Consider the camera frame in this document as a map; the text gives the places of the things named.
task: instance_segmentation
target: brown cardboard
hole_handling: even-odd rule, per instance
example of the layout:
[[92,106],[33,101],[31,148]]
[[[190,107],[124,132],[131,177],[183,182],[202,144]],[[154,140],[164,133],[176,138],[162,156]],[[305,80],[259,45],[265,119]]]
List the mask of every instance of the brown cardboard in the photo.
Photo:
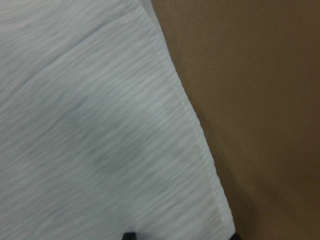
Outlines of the brown cardboard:
[[153,6],[237,231],[320,238],[320,1]]

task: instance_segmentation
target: white towel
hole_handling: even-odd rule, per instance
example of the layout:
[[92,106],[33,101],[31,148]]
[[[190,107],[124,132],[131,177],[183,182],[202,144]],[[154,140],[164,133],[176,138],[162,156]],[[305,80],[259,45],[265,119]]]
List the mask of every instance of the white towel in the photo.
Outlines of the white towel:
[[235,232],[150,1],[1,1],[0,240],[132,231]]

